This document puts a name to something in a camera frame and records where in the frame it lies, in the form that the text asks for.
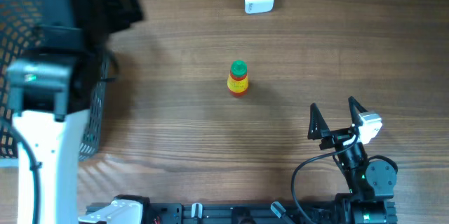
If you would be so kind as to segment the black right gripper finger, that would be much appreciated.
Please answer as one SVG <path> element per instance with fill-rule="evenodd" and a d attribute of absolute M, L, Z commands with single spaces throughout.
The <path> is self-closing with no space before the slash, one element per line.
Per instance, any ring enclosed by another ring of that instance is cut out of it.
<path fill-rule="evenodd" d="M 361 119 L 359 117 L 360 113 L 364 113 L 367 112 L 367 109 L 365 107 L 363 107 L 356 99 L 354 96 L 350 96 L 348 98 L 348 103 L 349 103 L 349 111 L 350 111 L 350 115 L 351 115 L 351 121 L 355 126 L 361 126 L 362 122 Z"/>
<path fill-rule="evenodd" d="M 330 129 L 316 103 L 310 105 L 310 120 L 307 138 L 318 140 L 330 135 Z"/>

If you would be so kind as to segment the red yellow sauce bottle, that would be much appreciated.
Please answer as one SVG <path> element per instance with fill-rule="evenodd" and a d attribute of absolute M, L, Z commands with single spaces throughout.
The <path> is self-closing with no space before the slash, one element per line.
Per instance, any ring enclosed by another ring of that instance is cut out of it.
<path fill-rule="evenodd" d="M 247 64 L 242 60 L 236 60 L 230 67 L 227 88 L 234 97 L 240 97 L 246 94 L 248 87 Z"/>

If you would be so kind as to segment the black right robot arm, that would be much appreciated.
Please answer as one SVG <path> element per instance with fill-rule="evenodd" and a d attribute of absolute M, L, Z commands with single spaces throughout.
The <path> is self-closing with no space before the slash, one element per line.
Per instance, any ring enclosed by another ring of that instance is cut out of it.
<path fill-rule="evenodd" d="M 347 182 L 349 192 L 334 199 L 330 217 L 334 223 L 392 224 L 398 222 L 394 197 L 398 166 L 382 155 L 369 157 L 364 146 L 382 128 L 381 116 L 348 99 L 352 125 L 330 130 L 317 104 L 310 106 L 308 138 L 320 140 L 321 150 L 334 149 L 334 161 Z"/>

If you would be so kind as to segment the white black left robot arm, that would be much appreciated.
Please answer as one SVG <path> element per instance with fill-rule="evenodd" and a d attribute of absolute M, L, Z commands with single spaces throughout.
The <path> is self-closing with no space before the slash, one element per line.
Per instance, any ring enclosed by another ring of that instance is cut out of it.
<path fill-rule="evenodd" d="M 1 0 L 12 14 L 36 8 L 30 46 L 6 70 L 3 121 L 18 143 L 19 223 L 81 223 L 79 149 L 99 86 L 120 70 L 107 43 L 144 18 L 139 0 Z"/>

